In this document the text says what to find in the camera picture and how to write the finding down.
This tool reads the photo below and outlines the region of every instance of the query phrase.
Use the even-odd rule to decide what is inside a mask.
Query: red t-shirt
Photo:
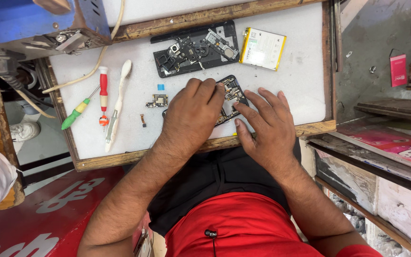
[[[212,197],[194,207],[167,234],[166,257],[322,256],[303,243],[283,207],[258,193],[234,192]],[[381,257],[369,246],[343,248],[336,257]]]

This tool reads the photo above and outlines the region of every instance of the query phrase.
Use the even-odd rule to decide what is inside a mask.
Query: pink card
[[[401,54],[390,58],[391,85],[393,87],[407,84],[406,55]]]

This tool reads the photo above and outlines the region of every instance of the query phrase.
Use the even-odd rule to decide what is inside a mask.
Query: bolt
[[[56,37],[56,40],[61,43],[61,42],[63,42],[64,40],[66,40],[66,36],[65,36],[65,35],[62,35],[62,34],[59,34],[59,35]]]

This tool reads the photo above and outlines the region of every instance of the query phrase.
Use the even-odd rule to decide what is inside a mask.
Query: blue machine
[[[31,60],[112,44],[102,0],[64,0],[62,14],[45,7],[55,1],[34,1],[0,0],[0,50]]]

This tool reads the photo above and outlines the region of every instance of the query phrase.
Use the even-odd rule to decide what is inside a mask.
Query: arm
[[[162,186],[213,131],[224,101],[224,85],[190,79],[171,101],[163,130],[141,161],[95,210],[78,247],[78,257],[132,256],[132,234]]]
[[[245,96],[254,103],[259,113],[242,103],[235,104],[235,108],[255,129],[257,137],[254,139],[239,119],[235,120],[237,134],[245,152],[282,187],[291,213],[310,244],[326,257],[334,257],[349,245],[367,245],[295,159],[293,146],[296,131],[283,92],[275,96],[259,88],[258,93],[268,102],[245,90]]]

